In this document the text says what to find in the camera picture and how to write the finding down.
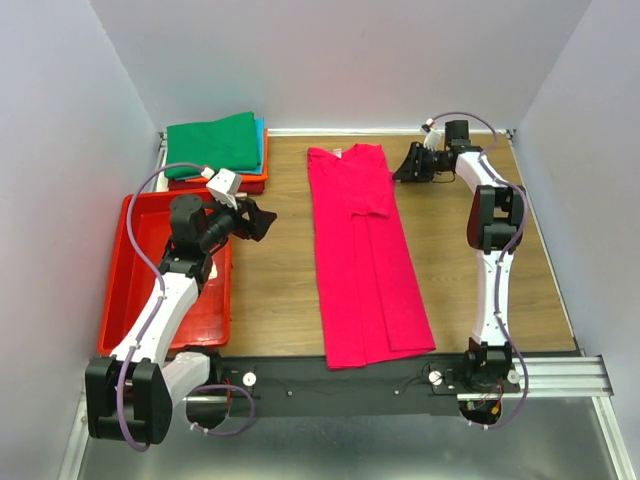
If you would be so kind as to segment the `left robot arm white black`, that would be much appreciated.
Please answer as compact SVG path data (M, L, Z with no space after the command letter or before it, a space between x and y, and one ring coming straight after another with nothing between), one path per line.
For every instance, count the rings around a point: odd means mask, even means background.
M189 393L214 393L220 368L202 353L165 360L170 344L208 280L213 256L236 236L261 241L276 221L251 198L230 204L183 194L168 205L169 236L157 262L135 253L155 276L138 318L107 356L90 360L85 370L88 431L95 439L120 440L137 451L161 443L173 410Z

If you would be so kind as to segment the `pink t shirt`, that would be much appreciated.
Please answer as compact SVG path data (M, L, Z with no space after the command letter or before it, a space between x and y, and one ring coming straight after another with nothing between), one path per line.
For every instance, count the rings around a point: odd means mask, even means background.
M434 351L383 148L312 147L307 171L328 368Z

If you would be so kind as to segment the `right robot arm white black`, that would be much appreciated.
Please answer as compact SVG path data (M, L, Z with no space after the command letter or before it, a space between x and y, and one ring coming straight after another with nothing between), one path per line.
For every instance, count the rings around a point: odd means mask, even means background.
M421 126L424 140L410 145L394 172L401 183L432 183L450 172L473 193L466 227L467 244L478 265L476 326L457 378L480 392L506 380L515 352L508 327L509 285L515 251L529 218L524 189L507 181L490 164L487 147L471 141L467 120L450 120L440 131L436 119Z

